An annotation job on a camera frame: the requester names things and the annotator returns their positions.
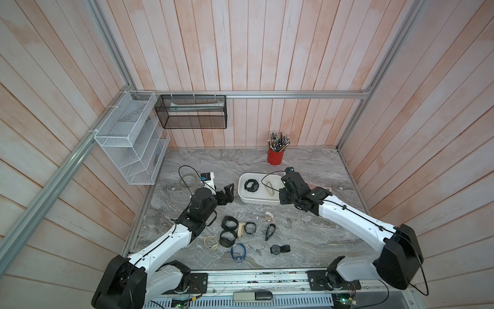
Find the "cream band watch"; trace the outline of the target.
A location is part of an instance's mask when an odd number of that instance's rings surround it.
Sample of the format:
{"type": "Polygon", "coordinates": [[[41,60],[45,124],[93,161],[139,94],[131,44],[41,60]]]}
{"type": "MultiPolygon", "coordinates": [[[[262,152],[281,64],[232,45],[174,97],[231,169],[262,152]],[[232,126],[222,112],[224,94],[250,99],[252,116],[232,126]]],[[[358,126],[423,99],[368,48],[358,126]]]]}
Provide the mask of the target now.
{"type": "Polygon", "coordinates": [[[203,242],[205,247],[211,251],[217,250],[219,247],[219,242],[213,235],[206,236],[203,242]]]}

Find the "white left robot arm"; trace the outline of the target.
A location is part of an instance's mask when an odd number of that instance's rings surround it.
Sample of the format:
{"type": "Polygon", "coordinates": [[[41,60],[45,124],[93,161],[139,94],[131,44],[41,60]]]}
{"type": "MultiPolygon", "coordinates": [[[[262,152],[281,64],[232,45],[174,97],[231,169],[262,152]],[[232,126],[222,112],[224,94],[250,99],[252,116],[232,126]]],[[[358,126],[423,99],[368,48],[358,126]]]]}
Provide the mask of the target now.
{"type": "Polygon", "coordinates": [[[118,255],[108,264],[91,300],[93,308],[143,308],[160,294],[177,288],[190,292],[190,269],[169,258],[192,243],[207,227],[216,207],[234,201],[234,184],[213,193],[198,188],[174,225],[141,251],[118,255]]]}

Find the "black strap watch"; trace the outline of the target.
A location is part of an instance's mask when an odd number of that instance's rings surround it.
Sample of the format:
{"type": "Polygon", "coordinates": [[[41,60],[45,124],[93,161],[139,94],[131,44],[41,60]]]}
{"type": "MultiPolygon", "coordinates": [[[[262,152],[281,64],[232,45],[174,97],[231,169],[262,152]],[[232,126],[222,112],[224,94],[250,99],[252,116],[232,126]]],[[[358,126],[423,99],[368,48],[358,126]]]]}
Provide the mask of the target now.
{"type": "Polygon", "coordinates": [[[276,231],[276,225],[275,224],[270,224],[268,228],[266,229],[265,232],[265,241],[267,242],[275,233],[276,231]]]}

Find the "black round face watch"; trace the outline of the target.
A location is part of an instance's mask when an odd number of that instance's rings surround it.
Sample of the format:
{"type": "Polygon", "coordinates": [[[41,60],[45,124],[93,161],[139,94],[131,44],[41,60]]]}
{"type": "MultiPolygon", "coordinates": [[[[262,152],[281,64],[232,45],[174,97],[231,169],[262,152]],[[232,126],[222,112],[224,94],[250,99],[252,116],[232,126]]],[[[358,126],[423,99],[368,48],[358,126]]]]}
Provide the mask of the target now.
{"type": "Polygon", "coordinates": [[[279,255],[282,253],[288,253],[290,251],[291,251],[291,247],[289,245],[283,245],[283,246],[273,245],[270,247],[270,252],[271,252],[271,254],[274,254],[274,255],[279,255]]]}

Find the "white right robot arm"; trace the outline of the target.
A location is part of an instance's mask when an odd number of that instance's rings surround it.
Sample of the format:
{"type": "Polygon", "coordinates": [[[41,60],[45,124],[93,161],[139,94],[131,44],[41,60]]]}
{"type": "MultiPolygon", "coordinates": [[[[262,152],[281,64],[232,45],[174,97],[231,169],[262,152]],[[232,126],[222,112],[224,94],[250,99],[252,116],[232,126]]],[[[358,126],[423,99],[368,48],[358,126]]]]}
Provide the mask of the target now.
{"type": "Polygon", "coordinates": [[[378,279],[405,290],[417,272],[423,270],[424,258],[413,228],[387,224],[343,203],[322,187],[310,188],[291,167],[285,170],[281,181],[281,204],[292,204],[301,211],[333,221],[374,249],[374,254],[365,259],[346,261],[344,256],[337,257],[326,270],[330,290],[339,290],[353,281],[378,279]]]}

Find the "gold beige watch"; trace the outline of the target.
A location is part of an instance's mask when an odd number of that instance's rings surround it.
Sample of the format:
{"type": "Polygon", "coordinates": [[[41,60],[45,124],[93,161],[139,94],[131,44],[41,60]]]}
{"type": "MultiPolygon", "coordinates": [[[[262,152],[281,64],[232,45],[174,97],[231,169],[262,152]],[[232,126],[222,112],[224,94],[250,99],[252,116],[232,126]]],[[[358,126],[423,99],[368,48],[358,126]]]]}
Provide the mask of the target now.
{"type": "Polygon", "coordinates": [[[269,194],[270,196],[275,196],[275,193],[276,193],[278,190],[272,187],[272,184],[271,184],[271,182],[270,182],[270,181],[266,182],[266,183],[264,184],[264,186],[266,187],[266,190],[267,190],[267,192],[268,192],[268,194],[269,194]]]}

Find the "rose gold small watch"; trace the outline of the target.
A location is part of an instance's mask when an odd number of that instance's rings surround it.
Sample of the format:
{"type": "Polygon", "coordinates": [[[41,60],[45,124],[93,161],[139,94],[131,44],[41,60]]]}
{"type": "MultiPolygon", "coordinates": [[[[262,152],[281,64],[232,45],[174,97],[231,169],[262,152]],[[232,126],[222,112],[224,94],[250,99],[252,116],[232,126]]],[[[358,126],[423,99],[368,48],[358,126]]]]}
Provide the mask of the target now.
{"type": "Polygon", "coordinates": [[[270,222],[270,223],[273,223],[274,222],[274,216],[272,215],[271,212],[266,211],[265,214],[264,214],[264,216],[265,216],[265,220],[267,222],[270,222]]]}

